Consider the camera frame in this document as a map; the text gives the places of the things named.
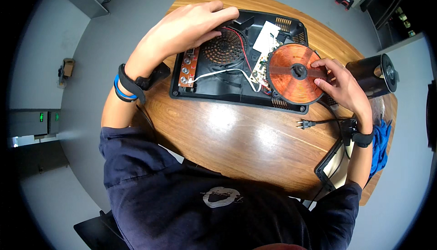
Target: person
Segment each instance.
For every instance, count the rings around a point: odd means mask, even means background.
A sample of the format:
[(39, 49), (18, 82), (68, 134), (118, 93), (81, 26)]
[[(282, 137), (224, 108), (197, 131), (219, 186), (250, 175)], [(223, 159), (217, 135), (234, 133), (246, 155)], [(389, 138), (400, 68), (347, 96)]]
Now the person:
[[(125, 65), (126, 75), (147, 78), (166, 57), (220, 35), (214, 31), (239, 16), (221, 1), (179, 7), (141, 39)], [(373, 130), (363, 90), (337, 60), (320, 59), (336, 86), (315, 83), (354, 112), (358, 130)], [(118, 82), (123, 94), (131, 96)], [(166, 149), (129, 127), (135, 103), (110, 91), (101, 119), (100, 152), (106, 159), (104, 185), (117, 226), (130, 249), (346, 249), (372, 158), (354, 146), (346, 184), (321, 198), (312, 211), (298, 200), (250, 182), (179, 164)]]

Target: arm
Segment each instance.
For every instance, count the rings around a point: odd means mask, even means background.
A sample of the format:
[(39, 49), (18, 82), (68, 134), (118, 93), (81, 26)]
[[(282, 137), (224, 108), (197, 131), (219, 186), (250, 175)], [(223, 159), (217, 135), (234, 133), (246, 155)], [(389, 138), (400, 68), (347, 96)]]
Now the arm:
[[(314, 83), (329, 94), (338, 104), (354, 112), (357, 116), (358, 131), (370, 134), (373, 130), (372, 110), (369, 100), (352, 74), (336, 60), (319, 59), (311, 66), (325, 66), (336, 77), (336, 86), (332, 86), (322, 79)], [(349, 166), (347, 167), (346, 183), (356, 182), (361, 188), (367, 183), (372, 166), (372, 144), (367, 148), (353, 147)]]
[[(198, 47), (221, 35), (220, 31), (213, 29), (238, 15), (236, 7), (223, 9), (223, 3), (219, 0), (177, 8), (142, 38), (126, 62), (126, 75), (133, 80), (150, 76), (153, 69), (168, 56)], [(120, 82), (118, 87), (123, 94), (132, 95)], [(120, 100), (112, 87), (103, 108), (101, 126), (128, 127), (134, 113), (135, 103)]]

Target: hand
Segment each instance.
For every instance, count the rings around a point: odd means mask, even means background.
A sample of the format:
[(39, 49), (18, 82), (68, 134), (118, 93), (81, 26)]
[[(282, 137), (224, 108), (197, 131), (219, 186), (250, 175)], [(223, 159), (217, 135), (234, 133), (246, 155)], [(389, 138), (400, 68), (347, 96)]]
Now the hand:
[(314, 83), (329, 94), (336, 102), (357, 116), (358, 129), (361, 133), (370, 134), (373, 130), (372, 109), (363, 89), (352, 74), (336, 59), (319, 59), (311, 64), (312, 67), (325, 66), (335, 76), (336, 86), (332, 86), (323, 79), (315, 79)]
[(221, 35), (220, 31), (213, 29), (238, 16), (236, 7), (223, 9), (219, 0), (177, 8), (142, 38), (126, 63), (126, 74), (134, 80), (139, 76), (148, 77), (166, 57), (198, 47)]

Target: white wire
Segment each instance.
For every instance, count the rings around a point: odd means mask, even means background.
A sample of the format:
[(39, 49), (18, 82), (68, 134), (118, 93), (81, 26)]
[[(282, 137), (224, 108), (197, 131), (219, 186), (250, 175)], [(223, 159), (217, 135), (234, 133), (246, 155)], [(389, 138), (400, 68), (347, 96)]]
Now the white wire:
[(250, 84), (250, 86), (252, 87), (252, 89), (254, 90), (255, 93), (257, 93), (257, 92), (259, 92), (259, 91), (261, 90), (261, 83), (259, 83), (258, 90), (256, 90), (255, 87), (254, 87), (254, 84), (252, 83), (252, 81), (250, 81), (250, 79), (249, 79), (249, 77), (247, 76), (247, 74), (246, 74), (243, 70), (241, 70), (241, 69), (237, 69), (237, 68), (226, 69), (226, 70), (217, 71), (217, 72), (205, 73), (204, 75), (201, 75), (201, 76), (199, 76), (198, 78), (196, 78), (196, 79), (194, 79), (194, 80), (190, 78), (190, 79), (188, 80), (188, 83), (189, 83), (189, 84), (190, 84), (190, 83), (194, 83), (194, 82), (196, 82), (199, 78), (202, 78), (202, 77), (208, 77), (208, 76), (215, 75), (215, 74), (217, 74), (217, 73), (228, 72), (228, 71), (235, 71), (235, 70), (240, 71), (240, 72), (243, 73), (244, 77), (247, 79), (248, 83)]

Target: blue wristband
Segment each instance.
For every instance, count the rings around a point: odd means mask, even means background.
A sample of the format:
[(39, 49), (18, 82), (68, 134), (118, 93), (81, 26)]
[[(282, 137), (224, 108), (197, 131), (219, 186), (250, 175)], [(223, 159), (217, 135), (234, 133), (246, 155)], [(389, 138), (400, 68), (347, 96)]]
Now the blue wristband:
[(136, 99), (136, 98), (138, 98), (135, 94), (132, 95), (132, 96), (127, 96), (127, 95), (123, 94), (123, 93), (120, 91), (120, 89), (118, 89), (118, 80), (119, 80), (119, 79), (120, 79), (120, 78), (118, 77), (118, 74), (117, 74), (117, 75), (115, 76), (115, 80), (114, 80), (115, 91), (116, 91), (118, 94), (120, 94), (121, 96), (125, 97), (125, 98), (129, 98), (129, 99)]

